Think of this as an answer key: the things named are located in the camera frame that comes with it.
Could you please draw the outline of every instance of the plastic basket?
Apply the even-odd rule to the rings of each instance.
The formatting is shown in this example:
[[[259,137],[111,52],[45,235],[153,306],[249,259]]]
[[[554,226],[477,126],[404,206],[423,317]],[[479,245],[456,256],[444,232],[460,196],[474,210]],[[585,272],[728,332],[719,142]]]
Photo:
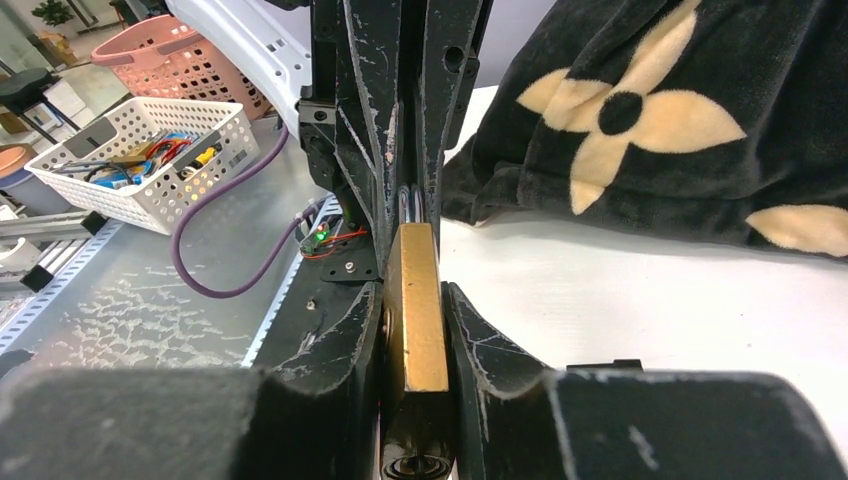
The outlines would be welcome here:
[[[84,181],[85,173],[50,171],[68,161],[124,155],[161,130],[194,133],[200,138],[141,185],[115,190]],[[114,136],[106,141],[113,131]],[[92,150],[91,143],[100,145]],[[214,143],[221,144],[220,154],[191,177],[180,179],[174,165],[193,159]],[[80,156],[73,153],[82,148],[88,151]],[[258,155],[259,147],[242,105],[138,97],[30,160],[25,168],[72,205],[170,235],[188,207],[235,177]]]
[[[91,53],[136,96],[241,103],[249,119],[269,103],[209,40],[170,15],[145,20]]]

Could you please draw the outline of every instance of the metal table surface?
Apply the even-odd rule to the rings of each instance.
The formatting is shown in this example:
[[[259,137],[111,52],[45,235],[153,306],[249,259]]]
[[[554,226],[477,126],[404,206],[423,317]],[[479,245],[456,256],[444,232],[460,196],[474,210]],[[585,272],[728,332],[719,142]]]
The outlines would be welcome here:
[[[274,120],[256,122],[263,151]],[[294,215],[326,192],[297,142],[262,173],[198,214],[183,237],[186,265],[212,288],[246,281]],[[294,255],[288,242],[265,277],[236,298],[212,300],[177,276],[170,237],[122,225],[7,350],[36,355],[25,368],[238,366]]]

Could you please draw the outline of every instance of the white robot part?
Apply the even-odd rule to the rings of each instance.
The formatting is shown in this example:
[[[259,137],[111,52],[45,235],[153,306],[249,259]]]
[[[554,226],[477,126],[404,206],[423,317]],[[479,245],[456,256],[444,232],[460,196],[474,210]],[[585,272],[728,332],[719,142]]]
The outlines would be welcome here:
[[[300,89],[312,84],[309,50],[261,5],[263,0],[167,0],[171,13],[194,28],[244,73],[298,138]]]

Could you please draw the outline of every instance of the white table surface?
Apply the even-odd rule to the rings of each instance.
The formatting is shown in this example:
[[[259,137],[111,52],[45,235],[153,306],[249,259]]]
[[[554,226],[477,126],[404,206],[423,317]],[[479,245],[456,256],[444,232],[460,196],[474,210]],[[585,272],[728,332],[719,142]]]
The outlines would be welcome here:
[[[495,91],[474,91],[459,145]],[[639,358],[649,369],[772,373],[806,396],[848,464],[847,265],[540,212],[478,228],[445,220],[441,242],[442,279],[549,365]]]

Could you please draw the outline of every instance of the beige flower pattern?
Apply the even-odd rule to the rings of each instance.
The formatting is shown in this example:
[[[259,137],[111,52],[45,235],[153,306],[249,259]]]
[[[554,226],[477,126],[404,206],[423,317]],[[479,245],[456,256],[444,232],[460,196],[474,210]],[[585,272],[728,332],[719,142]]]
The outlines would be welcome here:
[[[632,144],[655,153],[691,153],[747,135],[718,103],[691,90],[654,90],[692,38],[701,0],[685,0],[641,40],[617,85],[566,78],[568,68],[535,81],[518,98],[555,130],[588,133],[571,166],[571,209],[595,203],[612,183]],[[638,119],[623,132],[602,129],[605,104],[625,96],[641,101]]]

